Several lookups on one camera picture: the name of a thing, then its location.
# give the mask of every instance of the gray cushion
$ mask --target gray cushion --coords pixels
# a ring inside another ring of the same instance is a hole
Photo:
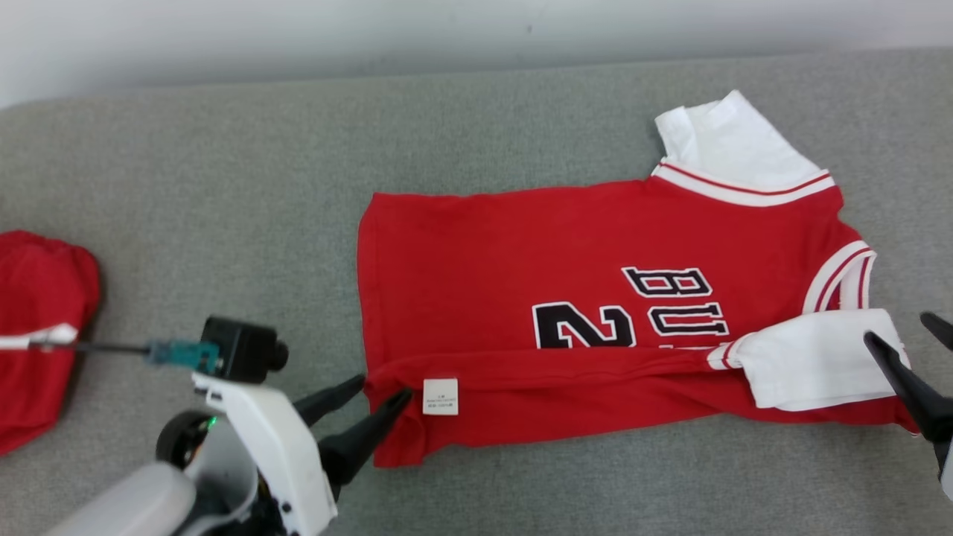
[[[953,315],[953,52],[865,52],[201,87],[0,114],[0,229],[88,247],[101,340],[276,326],[295,397],[364,369],[357,223],[375,190],[498,192],[645,176],[652,119],[741,89],[829,167],[880,253],[872,300],[953,394],[917,313]],[[62,422],[0,459],[0,533],[34,534],[152,455],[201,400],[184,370],[89,356]],[[363,400],[321,423],[366,414]],[[896,426],[730,416],[601,437],[448,448],[367,467],[330,534],[916,534],[953,527],[929,445]]]

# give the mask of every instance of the white label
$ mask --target white label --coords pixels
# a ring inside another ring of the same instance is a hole
[[[423,414],[456,415],[456,378],[423,381]]]

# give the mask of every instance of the striped trim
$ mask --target striped trim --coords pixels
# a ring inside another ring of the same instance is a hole
[[[740,339],[733,340],[730,344],[723,344],[708,353],[708,366],[715,370],[729,370],[741,368],[741,361],[738,361],[738,347],[740,342],[754,335],[749,333]]]
[[[665,158],[652,172],[652,176],[702,196],[749,207],[782,205],[835,186],[834,179],[825,170],[785,190],[760,190],[733,184],[701,172],[688,171],[684,166],[673,164]]]
[[[843,246],[814,276],[801,312],[806,315],[826,311],[838,285],[841,289],[841,309],[866,308],[869,302],[870,269],[876,256],[863,240]]]

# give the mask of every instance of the white wall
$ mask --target white wall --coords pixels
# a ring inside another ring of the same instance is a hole
[[[951,0],[0,0],[0,108],[206,81],[953,45]]]

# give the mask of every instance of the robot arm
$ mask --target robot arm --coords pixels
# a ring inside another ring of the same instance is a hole
[[[920,321],[943,346],[953,351],[953,325],[933,313],[921,314]],[[903,366],[897,350],[877,334],[867,332],[864,342],[890,382],[890,386],[893,387],[923,433],[923,438],[933,444],[933,452],[940,466],[940,485],[943,493],[953,500],[953,468],[947,463],[950,459],[951,440],[953,440],[953,399],[936,392],[919,376]]]
[[[337,515],[341,487],[411,399],[410,391],[399,392],[360,423],[316,443],[309,428],[359,393],[363,376],[291,403],[255,384],[287,360],[274,330],[231,320],[209,319],[198,344],[151,347],[166,352],[164,362],[200,370],[193,373],[196,393],[224,416],[190,411],[172,419],[157,442],[159,462],[48,536],[315,536]],[[168,354],[170,347],[180,353]],[[147,361],[156,362],[152,356]]]

